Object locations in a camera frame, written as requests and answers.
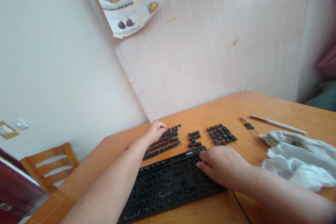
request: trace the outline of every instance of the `white pen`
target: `white pen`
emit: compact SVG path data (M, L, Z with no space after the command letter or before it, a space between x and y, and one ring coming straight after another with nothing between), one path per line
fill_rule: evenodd
M278 125L278 126L280 126L280 127L283 127L283 128L286 128L286 129L290 129L290 130L293 130L293 131L296 131L296 132L299 132L299 133L302 133L302 134L307 134L306 131L302 131L302 130L300 130L300 129L297 129L297 128L288 126L288 125L286 125L286 124L282 124L282 123L279 123L279 122L276 122L276 121L272 121L272 120L270 120L270 119L266 119L266 118L258 117L258 116L256 116L256 115L251 115L251 117L258 118L258 119L260 119L260 120L263 120L263 121L269 122L269 123L271 123L271 124Z

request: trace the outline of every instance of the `wooden table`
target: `wooden table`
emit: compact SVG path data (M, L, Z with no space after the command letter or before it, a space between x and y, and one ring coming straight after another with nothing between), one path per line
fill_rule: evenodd
M336 145L336 113L269 97L249 91L230 95L162 118L168 127L182 124L178 131L181 144L142 162L141 166L183 153L188 146L188 133L199 130L201 142L214 146L207 127L222 123L238 138L230 143L245 160L258 165L267 158L268 145L255 139L238 117L247 119L259 132L282 130L275 125L249 118L255 114L308 132L308 137ZM98 176L142 135L147 124L105 137L82 164L49 197L27 224L60 223L67 212L89 189ZM336 200L336 189L323 189L320 195ZM253 223L274 223L272 213L245 195L236 194ZM230 191L144 219L138 223L247 223Z

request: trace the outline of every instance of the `hand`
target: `hand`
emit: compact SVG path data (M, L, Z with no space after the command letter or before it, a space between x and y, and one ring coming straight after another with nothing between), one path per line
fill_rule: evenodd
M151 121L143 133L142 138L148 141L148 145L151 145L155 141L159 140L166 128L167 126L162 122Z
M254 166L230 147L216 146L200 152L199 156L203 162L196 166L227 189L242 192L255 181Z

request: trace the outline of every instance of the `pink fabric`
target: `pink fabric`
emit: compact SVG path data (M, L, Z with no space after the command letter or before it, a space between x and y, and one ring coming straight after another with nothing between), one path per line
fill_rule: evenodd
M336 45L318 65L328 78L336 79Z

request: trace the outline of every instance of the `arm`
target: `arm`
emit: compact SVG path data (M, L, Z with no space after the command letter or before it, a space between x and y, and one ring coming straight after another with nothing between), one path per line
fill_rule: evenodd
M286 223L333 223L336 204L261 167L248 164L230 147L201 152L197 163L222 186L268 206Z
M108 167L61 224L117 223L147 148L160 138L165 128L162 122L151 122L143 136Z

